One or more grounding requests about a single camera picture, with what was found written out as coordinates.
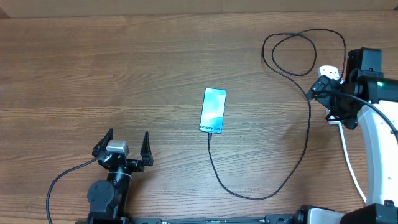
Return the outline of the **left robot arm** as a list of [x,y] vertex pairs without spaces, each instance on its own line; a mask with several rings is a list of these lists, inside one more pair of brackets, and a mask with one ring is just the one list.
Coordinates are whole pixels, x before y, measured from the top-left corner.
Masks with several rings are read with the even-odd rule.
[[105,180],[94,182],[88,189],[88,223],[134,223],[130,214],[125,212],[125,207],[132,174],[144,172],[145,167],[154,163],[148,132],[142,142],[142,158],[130,159],[128,154],[127,142],[114,140],[113,129],[109,129],[93,148],[92,155],[108,171],[108,175]]

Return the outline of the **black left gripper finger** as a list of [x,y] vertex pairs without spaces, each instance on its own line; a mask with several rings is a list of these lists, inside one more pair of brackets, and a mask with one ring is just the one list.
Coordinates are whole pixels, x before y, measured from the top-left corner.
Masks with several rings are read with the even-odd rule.
[[113,139],[113,128],[110,128],[105,136],[98,142],[92,150],[92,156],[98,157],[102,151],[106,150],[106,146]]
[[154,160],[153,160],[152,151],[150,149],[148,131],[145,132],[140,155],[142,156],[142,163],[144,166],[153,166]]

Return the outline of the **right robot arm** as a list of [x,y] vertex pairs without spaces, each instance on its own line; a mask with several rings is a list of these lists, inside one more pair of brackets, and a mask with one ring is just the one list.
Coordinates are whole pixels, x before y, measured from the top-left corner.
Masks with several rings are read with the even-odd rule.
[[326,108],[326,120],[362,130],[368,165],[365,206],[352,212],[304,205],[286,223],[397,223],[397,80],[385,78],[382,52],[362,47],[348,53],[346,76],[319,67],[306,94]]

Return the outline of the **blue Galaxy smartphone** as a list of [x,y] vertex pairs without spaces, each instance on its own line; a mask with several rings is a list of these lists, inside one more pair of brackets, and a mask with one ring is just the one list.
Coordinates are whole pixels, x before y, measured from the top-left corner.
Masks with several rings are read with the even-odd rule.
[[206,88],[201,110],[199,130],[205,133],[223,132],[226,90]]

